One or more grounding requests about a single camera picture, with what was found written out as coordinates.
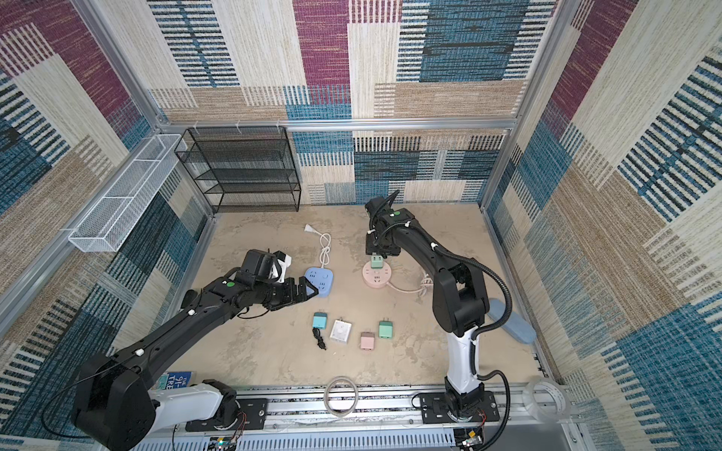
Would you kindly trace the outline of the light green plug adapter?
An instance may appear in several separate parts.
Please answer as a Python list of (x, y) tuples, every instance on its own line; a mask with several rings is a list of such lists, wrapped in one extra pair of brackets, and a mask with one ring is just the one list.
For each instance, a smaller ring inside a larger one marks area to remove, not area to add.
[(372, 270), (381, 270), (384, 268), (385, 260), (382, 256), (379, 255), (373, 255), (370, 258), (370, 268)]

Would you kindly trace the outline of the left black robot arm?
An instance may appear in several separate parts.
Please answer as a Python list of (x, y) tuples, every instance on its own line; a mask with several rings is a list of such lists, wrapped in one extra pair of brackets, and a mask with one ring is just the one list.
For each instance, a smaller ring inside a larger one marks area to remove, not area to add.
[(241, 407), (234, 389), (206, 380), (182, 389), (154, 392), (157, 380), (186, 351), (254, 304), (267, 311), (316, 297), (305, 277), (287, 276), (288, 255), (252, 249), (243, 264), (200, 291), (188, 291), (185, 306), (157, 330), (133, 345), (91, 357), (78, 379), (58, 391), (41, 411), (41, 426), (51, 432), (50, 409), (71, 400), (71, 424), (78, 439), (93, 439), (109, 450), (130, 450), (156, 430), (202, 423), (212, 430), (235, 428)]

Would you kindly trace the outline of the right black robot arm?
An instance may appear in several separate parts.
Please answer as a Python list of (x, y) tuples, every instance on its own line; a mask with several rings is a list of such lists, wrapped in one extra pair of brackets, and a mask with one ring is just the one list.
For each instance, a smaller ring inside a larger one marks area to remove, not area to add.
[[(475, 415), (484, 400), (484, 383), (496, 373), (479, 373), (479, 337), (501, 328), (513, 313), (513, 298), (504, 280), (486, 265), (457, 255), (436, 240), (412, 212), (395, 210), (398, 192), (374, 197), (365, 205), (369, 216), (366, 254), (397, 257), (409, 254), (432, 278), (432, 313), (447, 333), (449, 370), (445, 398), (450, 416), (462, 420)], [(491, 310), (486, 279), (491, 278), (504, 296), (499, 319), (487, 324)]]

